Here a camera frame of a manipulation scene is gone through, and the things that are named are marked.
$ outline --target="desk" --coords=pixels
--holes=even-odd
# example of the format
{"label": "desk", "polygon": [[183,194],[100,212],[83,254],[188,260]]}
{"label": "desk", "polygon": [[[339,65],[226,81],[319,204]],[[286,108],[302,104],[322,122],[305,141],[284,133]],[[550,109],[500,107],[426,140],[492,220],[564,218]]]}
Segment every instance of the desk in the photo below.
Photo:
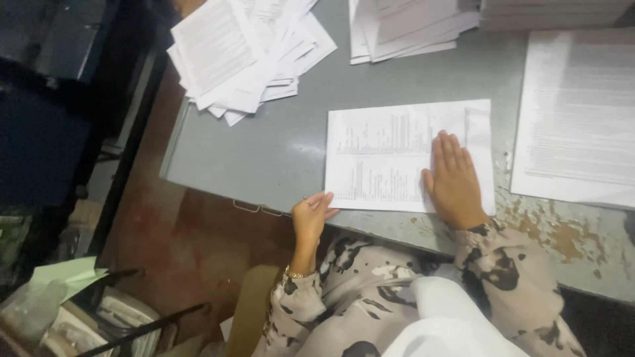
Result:
{"label": "desk", "polygon": [[[526,33],[474,31],[455,50],[350,66],[346,2],[320,0],[313,13],[339,49],[300,78],[300,94],[268,102],[232,128],[184,101],[162,178],[288,212],[324,187],[327,111],[490,98],[497,217],[545,248],[561,284],[635,301],[635,246],[625,212],[508,191]],[[433,215],[344,211],[330,223],[433,252],[455,251]]]}

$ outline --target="patterned clothing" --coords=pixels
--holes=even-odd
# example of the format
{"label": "patterned clothing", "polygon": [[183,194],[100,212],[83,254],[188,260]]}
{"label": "patterned clothing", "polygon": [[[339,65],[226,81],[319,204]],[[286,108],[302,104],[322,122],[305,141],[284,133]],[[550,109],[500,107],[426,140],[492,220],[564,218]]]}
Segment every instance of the patterned clothing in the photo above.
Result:
{"label": "patterned clothing", "polygon": [[[532,357],[585,356],[560,317],[564,302],[546,253],[491,221],[456,232],[455,265],[467,292],[501,334]],[[407,248],[336,239],[318,272],[284,276],[254,357],[381,356],[419,319],[410,283],[438,266]]]}

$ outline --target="hand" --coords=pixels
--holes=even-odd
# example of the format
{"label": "hand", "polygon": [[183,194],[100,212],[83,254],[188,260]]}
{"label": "hand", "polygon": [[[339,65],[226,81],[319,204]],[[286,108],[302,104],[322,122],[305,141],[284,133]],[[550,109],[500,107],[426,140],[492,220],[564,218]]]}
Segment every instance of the hand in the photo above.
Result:
{"label": "hand", "polygon": [[293,273],[309,274],[316,268],[316,251],[319,237],[324,231],[324,222],[336,215],[338,208],[328,208],[333,201],[333,193],[324,191],[303,199],[291,209],[295,230],[295,252],[289,264]]}
{"label": "hand", "polygon": [[422,172],[425,190],[439,219],[464,231],[486,223],[489,218],[481,207],[481,188],[474,171],[472,157],[461,148],[457,136],[439,132],[432,141],[434,175]]}

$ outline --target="patterned sleeve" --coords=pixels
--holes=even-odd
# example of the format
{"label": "patterned sleeve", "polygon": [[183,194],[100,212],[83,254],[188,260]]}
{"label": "patterned sleeve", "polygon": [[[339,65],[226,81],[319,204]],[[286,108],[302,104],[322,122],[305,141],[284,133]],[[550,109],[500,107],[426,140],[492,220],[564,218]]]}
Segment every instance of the patterned sleeve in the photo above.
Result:
{"label": "patterned sleeve", "polygon": [[325,312],[317,272],[302,279],[283,275],[271,292],[267,320],[252,357],[295,356]]}
{"label": "patterned sleeve", "polygon": [[564,300],[536,242],[495,220],[456,237],[465,287],[503,336],[532,357],[585,356],[560,317]]}

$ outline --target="bracelet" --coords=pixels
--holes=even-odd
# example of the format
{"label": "bracelet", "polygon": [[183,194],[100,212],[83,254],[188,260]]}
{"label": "bracelet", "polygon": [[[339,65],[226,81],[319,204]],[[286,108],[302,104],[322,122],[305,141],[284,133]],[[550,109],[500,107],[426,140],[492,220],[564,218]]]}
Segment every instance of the bracelet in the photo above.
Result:
{"label": "bracelet", "polygon": [[289,278],[292,279],[302,279],[302,278],[306,278],[308,276],[311,276],[313,274],[315,274],[316,271],[312,271],[310,274],[299,274],[299,273],[294,273],[292,271],[289,271],[289,265],[286,266],[286,269],[284,270],[284,275],[288,276]]}

